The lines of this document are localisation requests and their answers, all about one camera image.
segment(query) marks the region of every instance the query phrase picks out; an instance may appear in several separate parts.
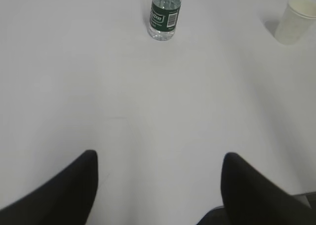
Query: white tabletop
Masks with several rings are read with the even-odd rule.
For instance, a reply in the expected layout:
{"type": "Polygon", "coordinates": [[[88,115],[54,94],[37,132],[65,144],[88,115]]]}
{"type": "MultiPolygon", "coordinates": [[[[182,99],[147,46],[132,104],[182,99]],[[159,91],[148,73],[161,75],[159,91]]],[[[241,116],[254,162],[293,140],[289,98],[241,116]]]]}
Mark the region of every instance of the white tabletop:
{"type": "Polygon", "coordinates": [[[88,148],[91,225],[196,224],[222,204],[229,151],[316,190],[316,32],[276,42],[286,1],[183,0],[157,42],[150,0],[0,0],[0,207],[88,148]]]}

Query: paper cup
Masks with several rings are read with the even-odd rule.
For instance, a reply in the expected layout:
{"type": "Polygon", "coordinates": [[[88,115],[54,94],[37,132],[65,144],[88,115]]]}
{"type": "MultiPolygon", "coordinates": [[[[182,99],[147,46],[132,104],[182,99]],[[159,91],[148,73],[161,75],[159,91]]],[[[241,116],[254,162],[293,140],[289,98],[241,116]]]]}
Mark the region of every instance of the paper cup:
{"type": "Polygon", "coordinates": [[[316,3],[311,0],[289,0],[275,38],[284,45],[294,44],[315,20],[316,3]]]}

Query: plastic water bottle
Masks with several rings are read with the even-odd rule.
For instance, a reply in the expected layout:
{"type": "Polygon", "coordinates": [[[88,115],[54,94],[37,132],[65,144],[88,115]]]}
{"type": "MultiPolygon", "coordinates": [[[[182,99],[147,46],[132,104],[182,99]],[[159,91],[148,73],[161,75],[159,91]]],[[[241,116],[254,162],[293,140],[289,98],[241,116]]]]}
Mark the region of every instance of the plastic water bottle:
{"type": "Polygon", "coordinates": [[[181,0],[153,0],[149,18],[149,34],[155,40],[167,41],[175,33],[181,0]]]}

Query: white table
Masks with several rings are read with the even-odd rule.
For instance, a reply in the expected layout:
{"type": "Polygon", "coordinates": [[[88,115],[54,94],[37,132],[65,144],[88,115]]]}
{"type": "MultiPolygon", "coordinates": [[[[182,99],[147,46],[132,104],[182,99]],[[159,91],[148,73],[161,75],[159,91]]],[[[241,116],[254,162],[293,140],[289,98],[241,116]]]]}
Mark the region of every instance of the white table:
{"type": "Polygon", "coordinates": [[[0,207],[87,148],[91,225],[196,224],[222,204],[228,151],[316,190],[315,28],[282,46],[265,23],[287,0],[183,0],[157,42],[142,1],[0,0],[0,207]]]}

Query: green bottle label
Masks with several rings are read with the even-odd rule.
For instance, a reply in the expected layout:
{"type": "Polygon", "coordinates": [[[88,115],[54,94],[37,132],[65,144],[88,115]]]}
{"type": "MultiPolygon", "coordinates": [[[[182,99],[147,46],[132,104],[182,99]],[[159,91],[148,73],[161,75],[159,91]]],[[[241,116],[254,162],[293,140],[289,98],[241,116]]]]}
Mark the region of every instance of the green bottle label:
{"type": "Polygon", "coordinates": [[[150,25],[158,30],[169,32],[176,28],[180,5],[176,9],[163,9],[158,7],[154,0],[152,2],[152,10],[150,12],[150,25]]]}

